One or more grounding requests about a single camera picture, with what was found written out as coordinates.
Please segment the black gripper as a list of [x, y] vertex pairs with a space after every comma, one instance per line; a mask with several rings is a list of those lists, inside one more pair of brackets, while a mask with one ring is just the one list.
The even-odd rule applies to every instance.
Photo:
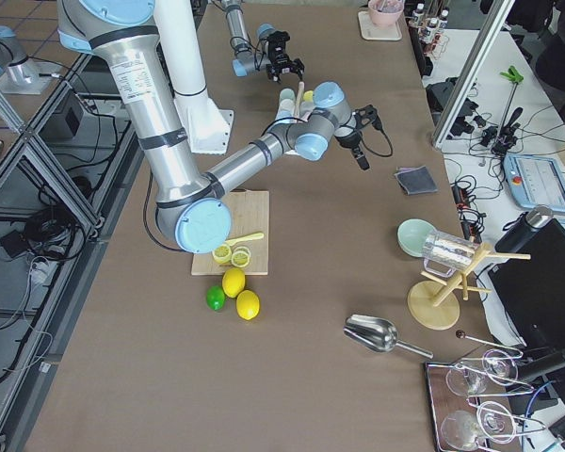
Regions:
[[266, 65], [267, 78], [277, 84], [281, 83], [278, 71], [289, 71], [295, 74], [299, 80], [303, 79], [305, 66], [299, 58], [292, 60], [286, 53], [286, 44], [282, 40], [269, 40], [267, 42]]
[[370, 165], [361, 149], [362, 132], [352, 127], [341, 127], [334, 132], [341, 147], [351, 150], [354, 160], [357, 162], [361, 170], [369, 170]]

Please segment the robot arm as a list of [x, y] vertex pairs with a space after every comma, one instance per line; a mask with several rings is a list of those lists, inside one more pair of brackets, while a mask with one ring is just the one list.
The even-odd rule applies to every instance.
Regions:
[[194, 153], [226, 149], [230, 124], [209, 97], [187, 1], [61, 1], [63, 46], [103, 59], [159, 190], [156, 225], [182, 250], [208, 253], [232, 227], [223, 197], [285, 153], [316, 161], [332, 139], [356, 143], [357, 113], [333, 82], [314, 92], [305, 121], [280, 119], [208, 171]]
[[232, 61], [236, 76], [245, 77], [253, 73], [264, 73], [268, 80], [282, 81], [286, 74], [294, 74], [303, 80], [305, 66], [300, 58], [291, 58], [286, 50], [290, 41], [287, 31], [272, 24], [261, 24], [256, 32], [256, 42], [250, 39], [244, 21], [242, 1], [212, 1], [219, 8], [229, 27], [229, 44], [234, 51]]

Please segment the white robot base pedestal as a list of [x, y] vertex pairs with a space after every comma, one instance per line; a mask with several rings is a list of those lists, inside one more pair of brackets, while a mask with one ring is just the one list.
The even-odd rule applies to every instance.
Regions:
[[156, 0], [153, 19], [191, 152], [226, 153], [234, 113], [219, 109], [209, 96], [190, 3]]

